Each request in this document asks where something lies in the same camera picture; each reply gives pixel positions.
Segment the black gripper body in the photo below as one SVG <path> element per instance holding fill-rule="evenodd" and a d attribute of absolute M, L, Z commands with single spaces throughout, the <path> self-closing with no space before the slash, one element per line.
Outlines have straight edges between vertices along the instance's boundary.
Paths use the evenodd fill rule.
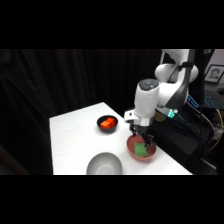
<path fill-rule="evenodd" d="M 143 136 L 148 132 L 149 126 L 152 124 L 152 119 L 151 118 L 129 119 L 127 123 L 129 124 L 130 131 L 132 128 L 135 128 L 137 134 Z"/>

